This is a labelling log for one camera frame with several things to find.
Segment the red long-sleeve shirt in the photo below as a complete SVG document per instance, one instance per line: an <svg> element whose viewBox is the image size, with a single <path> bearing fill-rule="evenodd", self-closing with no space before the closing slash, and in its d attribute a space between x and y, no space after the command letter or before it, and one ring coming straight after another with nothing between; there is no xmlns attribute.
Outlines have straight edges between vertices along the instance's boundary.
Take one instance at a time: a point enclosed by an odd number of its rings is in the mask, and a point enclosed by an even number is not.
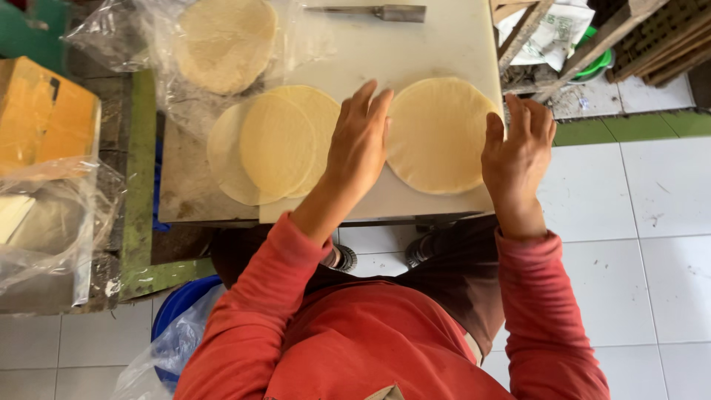
<svg viewBox="0 0 711 400"><path fill-rule="evenodd" d="M174 398L364 400L397 385L406 400L608 399L560 238L496 242L510 394L475 365L455 321L416 290L349 285L301 307L331 244L317 246L285 214L215 305Z"/></svg>

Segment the blue plastic container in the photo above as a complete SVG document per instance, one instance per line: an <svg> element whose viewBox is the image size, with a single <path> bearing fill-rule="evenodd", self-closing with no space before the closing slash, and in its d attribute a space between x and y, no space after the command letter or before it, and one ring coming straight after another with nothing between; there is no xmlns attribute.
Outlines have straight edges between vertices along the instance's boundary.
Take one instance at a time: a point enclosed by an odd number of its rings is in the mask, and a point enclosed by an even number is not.
<svg viewBox="0 0 711 400"><path fill-rule="evenodd" d="M163 302L163 305L156 314L156 319L153 321L151 342L160 336L173 320L217 285L222 285L222 280L219 276L212 275L188 282L182 288L172 292L168 298L166 298L166 301ZM158 367L155 368L156 374L158 374L158 378L161 382L178 383L179 375L171 374Z"/></svg>

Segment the cardboard box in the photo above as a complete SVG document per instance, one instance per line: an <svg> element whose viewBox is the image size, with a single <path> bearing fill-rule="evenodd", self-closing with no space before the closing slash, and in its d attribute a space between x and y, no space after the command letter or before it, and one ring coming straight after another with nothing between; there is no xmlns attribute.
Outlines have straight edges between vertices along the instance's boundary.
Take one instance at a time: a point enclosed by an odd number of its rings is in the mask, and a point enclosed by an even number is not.
<svg viewBox="0 0 711 400"><path fill-rule="evenodd" d="M0 60L0 177L32 164L97 154L99 98L27 57ZM57 169L43 179L76 176Z"/></svg>

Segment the knife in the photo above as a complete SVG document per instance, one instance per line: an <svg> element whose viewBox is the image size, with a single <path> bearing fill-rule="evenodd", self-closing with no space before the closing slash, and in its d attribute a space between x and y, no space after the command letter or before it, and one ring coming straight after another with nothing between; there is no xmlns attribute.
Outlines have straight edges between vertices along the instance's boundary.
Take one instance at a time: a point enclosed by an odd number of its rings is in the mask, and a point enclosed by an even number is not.
<svg viewBox="0 0 711 400"><path fill-rule="evenodd" d="M384 6L306 7L306 10L319 13L374 15L383 21L423 23L427 7L386 4Z"/></svg>

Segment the green bowl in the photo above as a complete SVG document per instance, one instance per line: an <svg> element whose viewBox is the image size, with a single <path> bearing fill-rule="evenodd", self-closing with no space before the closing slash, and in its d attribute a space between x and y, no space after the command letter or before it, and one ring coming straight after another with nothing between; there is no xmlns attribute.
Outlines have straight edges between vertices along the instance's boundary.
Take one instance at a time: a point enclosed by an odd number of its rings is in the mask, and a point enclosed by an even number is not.
<svg viewBox="0 0 711 400"><path fill-rule="evenodd" d="M575 46L576 50L578 48L580 48L580 46L582 46L583 43L587 42L587 40L590 39L596 33L597 33L597 29L593 28L592 26L588 26L587 29L585 30L585 34L580 39L580 42ZM589 75L589 74L599 70L600 68L605 68L608 66L608 64L610 64L610 61L612 61L612 51L610 51L610 49L607 49L595 61L593 61L592 63L590 63L590 65L585 67L584 70L575 74L575 77L578 78L580 76Z"/></svg>

